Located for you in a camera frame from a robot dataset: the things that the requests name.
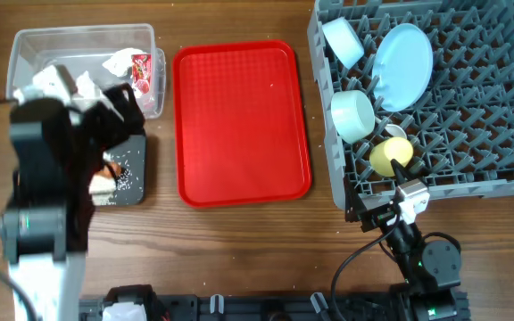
red snack package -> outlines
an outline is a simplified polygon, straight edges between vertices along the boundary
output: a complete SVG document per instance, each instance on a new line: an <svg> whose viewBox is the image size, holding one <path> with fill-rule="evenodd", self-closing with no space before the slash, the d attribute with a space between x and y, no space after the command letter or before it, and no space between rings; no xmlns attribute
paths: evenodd
<svg viewBox="0 0 514 321"><path fill-rule="evenodd" d="M152 78L152 55L132 55L132 86L138 88L142 94L150 91L150 79Z"/></svg>

red tray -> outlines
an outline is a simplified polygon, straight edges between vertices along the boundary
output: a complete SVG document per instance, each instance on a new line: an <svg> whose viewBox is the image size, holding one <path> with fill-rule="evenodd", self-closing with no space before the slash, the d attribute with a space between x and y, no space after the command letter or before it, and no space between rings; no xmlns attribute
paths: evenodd
<svg viewBox="0 0 514 321"><path fill-rule="evenodd" d="M194 207L296 199L311 186L294 52L207 45L173 61L178 191Z"/></svg>

wooden tabletop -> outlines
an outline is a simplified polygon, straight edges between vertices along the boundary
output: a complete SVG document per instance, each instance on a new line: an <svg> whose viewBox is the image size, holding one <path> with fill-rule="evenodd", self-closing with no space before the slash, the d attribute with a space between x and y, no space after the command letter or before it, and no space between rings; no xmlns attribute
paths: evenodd
<svg viewBox="0 0 514 321"><path fill-rule="evenodd" d="M327 292L339 264L377 237L378 232L364 234L359 224L345 223L343 212L332 200L322 146L325 129L319 88L313 81L306 36L312 0L0 3L0 96L13 37L20 29L150 23L157 46L166 53L169 71L177 50L189 45L282 39L297 54L313 171L311 190L294 202L214 210L185 205L176 187L170 78L162 116L145 125L149 136L145 200L137 206L96 212L83 296L104 295L124 284L152 284L160 294L200 297ZM8 116L9 108L0 106L0 212L12 190L16 166L7 133ZM461 241L460 288L468 292L475 320L514 319L514 197L433 201L419 216L419 227L424 233L442 231ZM5 268L1 243L0 267ZM401 281L397 266L375 248L345 270L338 290L385 291L389 284ZM0 320L11 319L12 295L0 284Z"/></svg>

dish rack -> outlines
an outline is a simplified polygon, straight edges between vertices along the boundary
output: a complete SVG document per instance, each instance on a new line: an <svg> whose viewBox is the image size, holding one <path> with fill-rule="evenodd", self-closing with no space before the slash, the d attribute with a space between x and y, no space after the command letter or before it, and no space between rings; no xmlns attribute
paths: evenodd
<svg viewBox="0 0 514 321"><path fill-rule="evenodd" d="M345 17L365 54L346 69L325 42L321 26ZM371 78L376 51L401 23L422 29L434 51L432 78L421 98L391 113ZM368 208L389 202L393 177L381 177L369 163L371 149L387 138L394 123L408 134L414 157L407 168L422 176L432 199L514 195L514 0L420 0L343 6L343 0L316 0L307 29L314 78L325 120L325 149L335 204L344 209L344 183ZM371 136L347 144L330 114L335 92L361 90L383 121Z"/></svg>

transparent container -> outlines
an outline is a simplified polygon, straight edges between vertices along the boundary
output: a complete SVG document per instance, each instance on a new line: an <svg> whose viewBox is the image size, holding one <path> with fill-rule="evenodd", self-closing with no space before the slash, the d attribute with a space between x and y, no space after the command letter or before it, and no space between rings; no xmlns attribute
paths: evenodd
<svg viewBox="0 0 514 321"><path fill-rule="evenodd" d="M162 114L166 70L163 51L156 49L149 24L21 30L13 41L5 94L12 98L13 90L31 84L36 73L52 64L64 65L73 79L88 71L100 88L124 81L131 84L131 71L119 78L103 67L103 62L126 48L153 55L151 91L137 101L146 118L156 118Z"/></svg>

